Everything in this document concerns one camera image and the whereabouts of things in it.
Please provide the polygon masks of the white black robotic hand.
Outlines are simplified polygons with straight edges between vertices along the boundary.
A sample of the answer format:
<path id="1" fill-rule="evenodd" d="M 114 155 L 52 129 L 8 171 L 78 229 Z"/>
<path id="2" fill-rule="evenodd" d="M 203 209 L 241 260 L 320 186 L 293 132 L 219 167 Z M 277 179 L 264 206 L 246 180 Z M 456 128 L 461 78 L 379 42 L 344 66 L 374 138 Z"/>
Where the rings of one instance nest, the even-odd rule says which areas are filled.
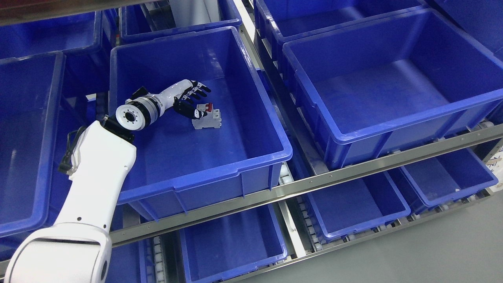
<path id="1" fill-rule="evenodd" d="M 198 110 L 195 103 L 208 97 L 210 92 L 211 89 L 201 82 L 183 79 L 152 96 L 157 100 L 160 109 L 159 117 L 172 108 L 176 113 L 196 120 L 208 115 L 206 111 Z"/>

